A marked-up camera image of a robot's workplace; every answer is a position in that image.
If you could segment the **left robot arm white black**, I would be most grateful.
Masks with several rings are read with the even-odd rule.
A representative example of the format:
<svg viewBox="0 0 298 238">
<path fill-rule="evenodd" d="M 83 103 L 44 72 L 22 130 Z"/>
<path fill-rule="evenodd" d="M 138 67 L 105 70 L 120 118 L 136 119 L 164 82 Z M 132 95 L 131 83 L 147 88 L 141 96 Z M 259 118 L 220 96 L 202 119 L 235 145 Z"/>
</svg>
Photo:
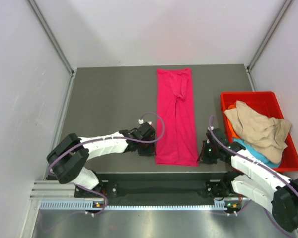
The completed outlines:
<svg viewBox="0 0 298 238">
<path fill-rule="evenodd" d="M 85 167 L 85 163 L 104 155 L 134 151 L 141 156 L 153 155 L 153 140 L 155 129 L 149 122 L 100 137 L 78 137 L 71 133 L 48 154 L 47 162 L 60 184 L 74 183 L 96 197 L 102 193 L 103 184 L 95 171 Z"/>
</svg>

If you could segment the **pink t shirt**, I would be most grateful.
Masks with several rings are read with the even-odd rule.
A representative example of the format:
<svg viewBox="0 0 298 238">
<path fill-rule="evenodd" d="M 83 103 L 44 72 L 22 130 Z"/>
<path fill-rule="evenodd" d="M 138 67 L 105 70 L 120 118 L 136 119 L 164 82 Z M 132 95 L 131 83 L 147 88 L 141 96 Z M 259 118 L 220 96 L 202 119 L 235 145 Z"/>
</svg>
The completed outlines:
<svg viewBox="0 0 298 238">
<path fill-rule="evenodd" d="M 157 135 L 155 161 L 160 165 L 197 166 L 192 70 L 157 70 Z"/>
</svg>

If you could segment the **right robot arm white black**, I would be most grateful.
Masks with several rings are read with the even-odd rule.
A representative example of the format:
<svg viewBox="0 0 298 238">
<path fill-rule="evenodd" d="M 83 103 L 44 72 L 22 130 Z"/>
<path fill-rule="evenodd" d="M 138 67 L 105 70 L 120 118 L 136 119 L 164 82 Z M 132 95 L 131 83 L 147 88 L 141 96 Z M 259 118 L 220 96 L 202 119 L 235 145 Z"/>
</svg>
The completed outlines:
<svg viewBox="0 0 298 238">
<path fill-rule="evenodd" d="M 223 200 L 240 194 L 249 198 L 274 218 L 285 231 L 298 228 L 298 178 L 284 176 L 255 158 L 241 143 L 229 142 L 219 129 L 209 127 L 199 161 L 215 164 L 221 160 L 233 167 L 218 182 L 207 182 L 210 197 Z"/>
</svg>

